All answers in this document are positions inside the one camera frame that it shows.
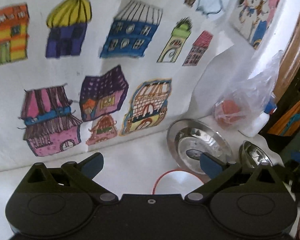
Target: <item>cartoon poster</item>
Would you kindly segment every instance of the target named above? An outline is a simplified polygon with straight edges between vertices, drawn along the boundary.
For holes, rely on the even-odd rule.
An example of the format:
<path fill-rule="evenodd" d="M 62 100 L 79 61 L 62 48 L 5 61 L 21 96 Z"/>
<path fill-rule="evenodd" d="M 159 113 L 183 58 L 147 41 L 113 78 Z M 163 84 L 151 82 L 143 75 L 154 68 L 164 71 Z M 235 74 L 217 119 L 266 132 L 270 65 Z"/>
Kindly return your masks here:
<path fill-rule="evenodd" d="M 241 0 L 231 15 L 231 23 L 239 33 L 258 49 L 272 23 L 280 0 Z"/>
<path fill-rule="evenodd" d="M 27 58 L 29 19 L 26 3 L 0 8 L 0 64 Z"/>
<path fill-rule="evenodd" d="M 175 63 L 183 45 L 191 34 L 192 23 L 190 18 L 184 18 L 177 22 L 176 27 L 174 27 L 171 38 L 167 45 L 163 49 L 157 62 L 171 62 Z"/>
<path fill-rule="evenodd" d="M 213 35 L 208 31 L 203 31 L 194 42 L 192 49 L 186 57 L 183 66 L 196 66 L 203 54 L 209 48 Z"/>
<path fill-rule="evenodd" d="M 117 121 L 114 121 L 112 116 L 109 114 L 100 117 L 97 124 L 91 130 L 89 129 L 91 132 L 91 137 L 88 139 L 86 144 L 93 145 L 116 137 L 116 124 Z"/>
<path fill-rule="evenodd" d="M 134 92 L 129 112 L 122 124 L 121 136 L 158 125 L 166 116 L 172 79 L 153 80 L 141 84 Z"/>
<path fill-rule="evenodd" d="M 160 8 L 131 0 L 114 18 L 100 57 L 143 57 L 162 13 Z"/>
<path fill-rule="evenodd" d="M 80 109 L 84 122 L 121 109 L 129 85 L 118 65 L 103 76 L 86 76 L 81 86 Z"/>
<path fill-rule="evenodd" d="M 81 142 L 81 121 L 71 114 L 72 100 L 64 85 L 26 91 L 20 119 L 26 131 L 23 140 L 36 156 L 63 152 Z"/>
<path fill-rule="evenodd" d="M 89 0 L 65 0 L 57 5 L 47 18 L 46 58 L 80 55 L 91 18 Z"/>

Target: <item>metal bolt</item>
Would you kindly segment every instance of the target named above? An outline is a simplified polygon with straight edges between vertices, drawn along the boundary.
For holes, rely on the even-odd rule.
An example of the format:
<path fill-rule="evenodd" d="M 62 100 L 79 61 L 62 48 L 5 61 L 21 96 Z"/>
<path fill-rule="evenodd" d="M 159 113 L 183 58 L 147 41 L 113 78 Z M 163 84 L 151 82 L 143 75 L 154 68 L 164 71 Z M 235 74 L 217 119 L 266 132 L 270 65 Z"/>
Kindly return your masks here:
<path fill-rule="evenodd" d="M 149 199 L 149 200 L 148 200 L 148 203 L 149 203 L 149 204 L 154 204 L 154 203 L 156 203 L 156 201 L 155 201 L 154 199 Z"/>
<path fill-rule="evenodd" d="M 200 201 L 203 199 L 203 195 L 200 193 L 193 192 L 188 194 L 188 199 L 191 201 Z"/>
<path fill-rule="evenodd" d="M 100 199 L 105 202 L 113 201 L 115 197 L 116 196 L 113 193 L 103 193 L 100 195 Z"/>

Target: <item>white table surface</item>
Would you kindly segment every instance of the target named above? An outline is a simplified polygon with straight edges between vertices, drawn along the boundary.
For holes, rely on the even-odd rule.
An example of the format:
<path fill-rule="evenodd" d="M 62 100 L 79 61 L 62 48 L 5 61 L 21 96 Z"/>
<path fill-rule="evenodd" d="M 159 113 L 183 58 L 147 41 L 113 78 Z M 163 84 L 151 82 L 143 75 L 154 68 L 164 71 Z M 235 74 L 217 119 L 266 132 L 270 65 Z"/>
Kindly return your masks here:
<path fill-rule="evenodd" d="M 228 141 L 235 159 L 238 159 L 238 151 L 242 142 L 249 140 L 263 149 L 273 163 L 282 163 L 279 155 L 269 150 L 262 136 L 247 138 L 238 131 L 224 131 L 211 116 L 201 121 L 218 131 Z M 100 152 L 104 156 L 104 168 L 93 180 L 115 193 L 119 198 L 124 193 L 151 194 L 159 176 L 178 167 L 169 153 L 166 133 L 165 130 L 101 149 Z M 48 168 L 60 167 L 69 160 L 80 162 L 91 154 L 79 154 L 67 159 L 47 162 L 45 165 Z M 8 240 L 13 235 L 4 210 L 8 199 L 29 168 L 30 166 L 0 172 L 0 240 Z"/>

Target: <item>yellow roof drawing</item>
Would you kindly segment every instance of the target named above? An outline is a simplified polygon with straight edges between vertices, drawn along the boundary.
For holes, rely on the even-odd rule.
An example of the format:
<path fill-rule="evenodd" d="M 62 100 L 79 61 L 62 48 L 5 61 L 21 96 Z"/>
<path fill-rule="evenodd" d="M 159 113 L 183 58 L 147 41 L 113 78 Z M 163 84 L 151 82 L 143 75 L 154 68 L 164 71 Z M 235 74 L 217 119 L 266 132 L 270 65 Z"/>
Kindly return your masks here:
<path fill-rule="evenodd" d="M 91 21 L 92 11 L 89 0 L 64 0 L 47 17 L 49 28 L 65 27 Z"/>

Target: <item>stainless steel bowl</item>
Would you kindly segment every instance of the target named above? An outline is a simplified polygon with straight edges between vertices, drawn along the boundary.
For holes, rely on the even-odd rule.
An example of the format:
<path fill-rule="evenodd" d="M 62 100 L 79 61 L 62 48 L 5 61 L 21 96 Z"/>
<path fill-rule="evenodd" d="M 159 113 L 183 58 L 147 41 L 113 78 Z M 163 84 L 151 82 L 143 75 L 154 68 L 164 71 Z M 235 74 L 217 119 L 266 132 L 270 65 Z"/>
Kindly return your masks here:
<path fill-rule="evenodd" d="M 167 133 L 168 148 L 178 165 L 197 174 L 205 174 L 200 162 L 189 158 L 189 149 L 208 152 L 227 163 L 232 158 L 232 151 L 221 135 L 202 122 L 192 119 L 181 119 L 170 125 Z"/>
<path fill-rule="evenodd" d="M 239 160 L 242 167 L 256 168 L 260 163 L 268 163 L 273 166 L 266 153 L 249 141 L 244 141 L 240 146 Z"/>

